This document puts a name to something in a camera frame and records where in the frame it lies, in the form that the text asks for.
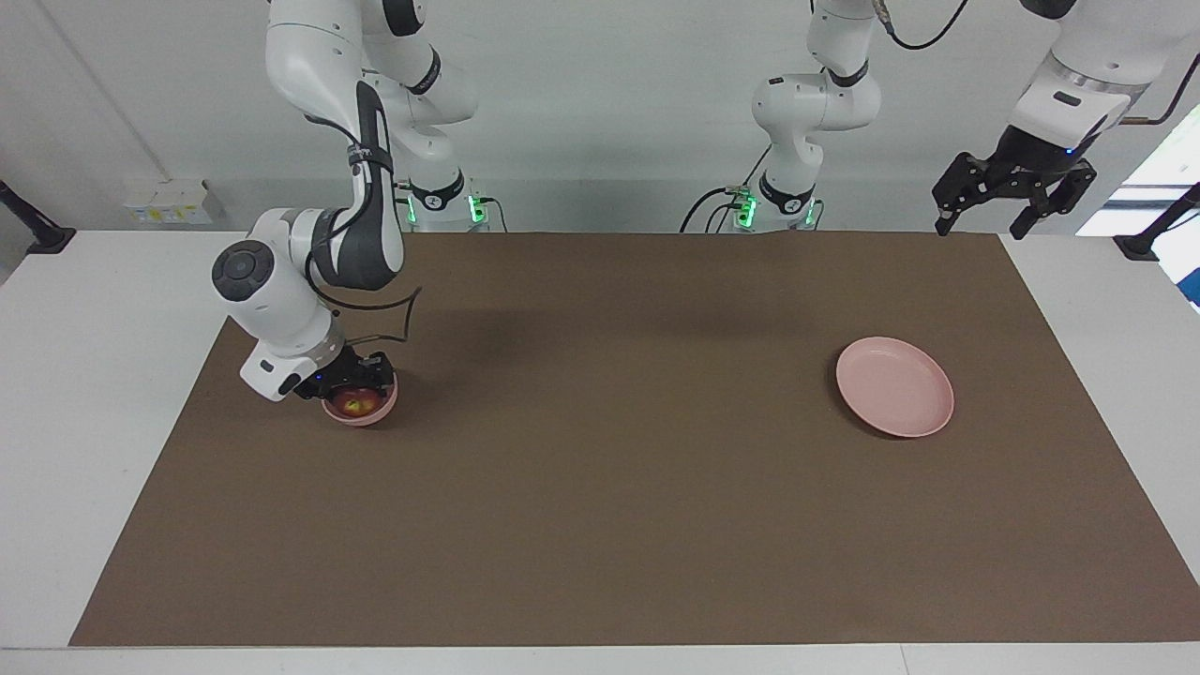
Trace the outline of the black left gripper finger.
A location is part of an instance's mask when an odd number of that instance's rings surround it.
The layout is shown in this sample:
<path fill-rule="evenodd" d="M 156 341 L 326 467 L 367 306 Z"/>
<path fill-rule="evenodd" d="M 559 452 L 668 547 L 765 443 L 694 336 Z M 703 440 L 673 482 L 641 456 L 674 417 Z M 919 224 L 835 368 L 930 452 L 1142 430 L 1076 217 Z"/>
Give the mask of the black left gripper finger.
<path fill-rule="evenodd" d="M 1049 178 L 1036 179 L 1033 187 L 1028 189 L 1027 205 L 1009 226 L 1012 238 L 1024 239 L 1042 219 L 1049 219 L 1055 214 L 1070 214 L 1092 187 L 1096 178 L 1097 172 L 1088 159 L 1080 159 L 1070 171 L 1052 184 L 1050 191 L 1046 191 L 1050 185 Z"/>
<path fill-rule="evenodd" d="M 937 207 L 935 229 L 938 235 L 948 235 L 964 211 L 995 198 L 991 168 L 990 161 L 970 153 L 960 153 L 952 159 L 947 171 L 931 189 Z"/>

